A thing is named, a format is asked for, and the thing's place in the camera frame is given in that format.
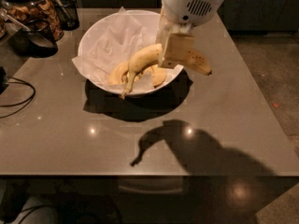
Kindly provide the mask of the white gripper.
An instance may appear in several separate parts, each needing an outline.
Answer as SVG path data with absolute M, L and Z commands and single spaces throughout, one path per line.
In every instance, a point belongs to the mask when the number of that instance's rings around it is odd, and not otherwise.
M 174 69 L 182 64 L 192 48 L 194 37 L 186 34 L 169 34 L 171 25 L 199 26 L 208 22 L 224 0 L 162 0 L 156 43 L 162 45 L 159 66 Z

